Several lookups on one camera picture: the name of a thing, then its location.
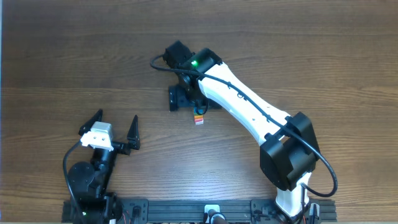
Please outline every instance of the white plastic part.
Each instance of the white plastic part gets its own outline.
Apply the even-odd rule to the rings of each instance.
[[[214,210],[216,212],[220,212],[220,206],[219,205],[205,205],[205,213],[209,214],[210,210]],[[209,223],[209,216],[207,216],[207,220],[205,223]]]
[[[231,84],[247,94],[250,99],[252,99],[272,118],[282,125],[286,124],[285,117],[289,114],[285,111],[278,110],[265,102],[246,85],[240,82],[228,68],[227,64],[222,63],[221,65],[215,65],[211,67],[206,74],[231,82]],[[236,90],[210,78],[204,78],[198,83],[201,92],[207,98],[214,100],[234,116],[247,130],[249,130],[260,146],[266,141],[264,136],[267,133],[275,134],[280,129],[276,124],[268,122],[267,118],[263,116],[250,102],[239,96]]]
[[[112,125],[96,121],[90,131],[81,137],[80,141],[82,146],[90,145],[93,149],[100,148],[112,151],[112,138]]]
[[[276,204],[286,215],[294,217],[301,212],[301,183],[308,185],[310,176],[311,173],[304,174],[304,176],[297,181],[297,186],[292,191],[277,189]],[[307,190],[305,190],[304,203],[307,204],[309,201]]]

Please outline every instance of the wooden table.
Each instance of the wooden table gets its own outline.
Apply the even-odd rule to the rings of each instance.
[[[398,221],[398,3],[4,0],[3,13],[1,221],[60,221],[63,155],[99,108],[120,141],[139,116],[141,150],[111,178],[119,196],[275,197],[257,142],[225,110],[201,126],[192,110],[169,112],[177,77],[149,60],[177,39],[311,118],[339,179],[339,221]],[[320,162],[310,185],[331,189]]]

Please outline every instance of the black object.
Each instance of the black object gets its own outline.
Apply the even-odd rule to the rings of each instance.
[[[203,223],[205,205],[219,205],[229,223],[279,224],[293,223],[285,217],[273,200],[175,200],[148,201],[146,199],[120,199],[128,211],[132,224],[146,223]],[[317,223],[337,222],[336,206],[332,200],[311,199],[309,205],[318,204],[320,208]],[[63,222],[70,222],[70,202],[64,202]]]
[[[299,112],[292,118],[287,117],[285,127],[320,151],[312,123],[303,113]],[[289,138],[282,143],[279,140],[281,136],[289,134],[280,129],[273,135],[265,136],[266,141],[260,146],[260,168],[277,188],[293,190],[305,172],[315,169],[315,163],[319,158],[295,138]]]
[[[195,54],[183,45],[179,40],[167,47],[163,54],[163,60],[170,68],[206,72],[216,64],[222,64],[222,59],[210,49],[203,49]],[[200,91],[199,76],[187,73],[176,73],[178,85],[169,87],[170,111],[177,111],[182,107],[194,107],[199,109],[221,109],[221,106],[213,100],[207,99]]]
[[[88,132],[96,121],[101,121],[102,110],[80,128],[79,134]],[[63,222],[109,223],[110,220],[120,220],[123,214],[123,204],[115,193],[107,193],[109,179],[116,162],[117,154],[130,155],[131,149],[139,149],[138,117],[135,115],[127,134],[128,143],[112,141],[112,151],[96,148],[89,162],[77,162],[68,172],[71,190],[77,201],[77,206],[64,203]],[[81,210],[83,217],[76,214]]]

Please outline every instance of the wood grain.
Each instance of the wood grain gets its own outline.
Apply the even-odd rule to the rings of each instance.
[[[398,221],[398,2],[3,1],[1,221],[60,221],[62,157],[98,108],[118,140],[139,115],[141,150],[118,157],[109,186],[120,196],[275,197],[258,145],[226,111],[202,126],[168,112],[177,78],[149,60],[177,39],[311,118],[339,179],[339,221]],[[310,184],[330,190],[321,163]]]

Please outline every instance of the black metal mount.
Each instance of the black metal mount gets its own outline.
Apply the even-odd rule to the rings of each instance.
[[[103,110],[89,119],[79,130],[79,135],[84,135],[90,131],[96,121],[101,121]],[[114,149],[94,149],[90,162],[77,162],[69,172],[68,178],[77,202],[83,211],[83,216],[87,223],[109,223],[110,220],[122,218],[123,204],[117,195],[106,192],[111,178],[113,167],[118,154],[130,155],[131,149],[140,148],[138,133],[138,116],[135,115],[129,132],[127,143],[111,142]],[[69,207],[64,204],[63,220],[73,223],[80,223],[80,216],[76,215],[76,208],[69,203]]]
[[[320,151],[312,123],[307,116],[299,112],[294,117],[286,117],[286,120],[286,128]],[[275,134],[266,134],[266,141],[260,146],[260,168],[277,188],[293,190],[304,173],[315,169],[319,158],[295,138],[282,142],[279,140],[282,136],[290,137],[282,129]]]
[[[170,68],[206,72],[216,64],[222,64],[222,59],[210,49],[203,49],[194,53],[179,40],[166,48],[163,60]],[[184,107],[203,109],[221,109],[213,100],[207,99],[200,91],[198,80],[200,77],[185,73],[176,73],[178,85],[169,87],[170,111],[177,111]]]
[[[140,198],[122,198],[120,201],[123,209],[127,211],[126,222],[132,224],[203,223],[205,205],[219,205],[228,223],[293,223],[280,213],[274,200],[148,201]],[[319,205],[319,210],[311,211],[313,203]],[[337,222],[336,206],[332,200],[311,199],[305,209],[307,223]],[[64,202],[62,222],[70,222],[70,216],[70,202]],[[118,223],[124,223],[124,220],[120,219]]]

